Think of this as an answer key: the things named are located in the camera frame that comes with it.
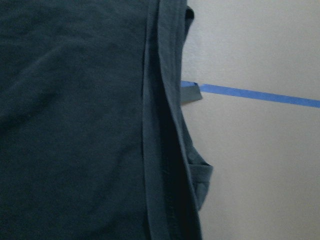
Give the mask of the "black graphic t-shirt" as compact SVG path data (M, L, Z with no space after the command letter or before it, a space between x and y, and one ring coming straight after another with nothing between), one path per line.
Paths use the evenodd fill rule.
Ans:
M185 0L0 3L0 237L200 240Z

